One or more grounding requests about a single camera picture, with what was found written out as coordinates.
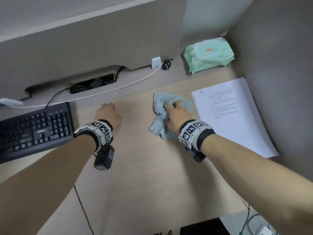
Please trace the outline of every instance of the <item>white paper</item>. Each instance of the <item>white paper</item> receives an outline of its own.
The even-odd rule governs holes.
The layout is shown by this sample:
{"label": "white paper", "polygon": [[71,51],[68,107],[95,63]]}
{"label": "white paper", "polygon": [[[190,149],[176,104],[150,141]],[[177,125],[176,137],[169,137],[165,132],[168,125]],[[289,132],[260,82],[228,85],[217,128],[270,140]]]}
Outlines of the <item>white paper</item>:
{"label": "white paper", "polygon": [[264,158],[277,156],[246,79],[239,78],[192,92],[201,120],[216,134]]}

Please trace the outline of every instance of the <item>person's left hand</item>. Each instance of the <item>person's left hand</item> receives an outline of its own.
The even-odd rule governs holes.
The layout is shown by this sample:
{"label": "person's left hand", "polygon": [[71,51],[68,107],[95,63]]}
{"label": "person's left hand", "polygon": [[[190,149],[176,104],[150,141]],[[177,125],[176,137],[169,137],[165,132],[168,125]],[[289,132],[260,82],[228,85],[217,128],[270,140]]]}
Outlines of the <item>person's left hand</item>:
{"label": "person's left hand", "polygon": [[122,117],[116,114],[116,106],[110,102],[109,104],[103,104],[100,109],[97,110],[95,120],[107,120],[116,129],[122,123]]}

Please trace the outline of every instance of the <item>cloth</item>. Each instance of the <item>cloth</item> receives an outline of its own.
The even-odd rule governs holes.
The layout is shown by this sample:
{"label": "cloth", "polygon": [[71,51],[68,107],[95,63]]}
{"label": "cloth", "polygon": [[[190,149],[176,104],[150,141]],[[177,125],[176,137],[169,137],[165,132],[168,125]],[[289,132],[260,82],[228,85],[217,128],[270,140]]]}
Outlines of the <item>cloth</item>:
{"label": "cloth", "polygon": [[184,57],[190,72],[195,73],[208,68],[225,66],[234,60],[234,53],[228,42],[222,38],[204,40],[188,46]]}
{"label": "cloth", "polygon": [[163,107],[164,103],[173,103],[181,101],[182,107],[187,110],[191,110],[192,103],[180,95],[172,94],[168,92],[156,92],[153,95],[153,110],[155,114],[159,115],[155,118],[153,124],[150,126],[149,130],[155,135],[161,136],[163,139],[177,139],[178,135],[170,131],[164,122],[165,119],[169,119],[169,114]]}

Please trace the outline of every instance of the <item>forearm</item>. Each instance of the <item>forearm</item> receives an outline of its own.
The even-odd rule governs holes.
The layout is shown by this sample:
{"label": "forearm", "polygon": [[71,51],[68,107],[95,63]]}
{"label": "forearm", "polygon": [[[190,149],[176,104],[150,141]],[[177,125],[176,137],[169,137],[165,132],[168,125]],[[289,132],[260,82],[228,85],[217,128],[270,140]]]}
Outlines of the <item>forearm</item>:
{"label": "forearm", "polygon": [[[282,234],[313,224],[313,183],[309,180],[219,135],[207,137],[201,151],[227,183]],[[295,218],[301,226],[289,224]]]}
{"label": "forearm", "polygon": [[95,149],[91,136],[78,136],[3,182],[1,233],[36,234],[68,195]]}

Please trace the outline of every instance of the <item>hand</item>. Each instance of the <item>hand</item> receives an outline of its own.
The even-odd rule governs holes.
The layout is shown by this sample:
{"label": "hand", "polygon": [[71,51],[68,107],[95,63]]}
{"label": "hand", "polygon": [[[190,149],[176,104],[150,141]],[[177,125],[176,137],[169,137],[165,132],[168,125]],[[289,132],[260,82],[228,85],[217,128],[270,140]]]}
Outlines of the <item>hand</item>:
{"label": "hand", "polygon": [[176,134],[180,133],[180,127],[187,120],[193,119],[191,113],[182,107],[182,102],[176,102],[176,107],[173,108],[169,103],[164,104],[164,108],[170,115],[170,119],[166,120],[165,123],[167,127]]}
{"label": "hand", "polygon": [[103,104],[97,110],[95,120],[107,120],[116,129],[122,123],[122,117],[116,114],[116,106],[113,103]]}

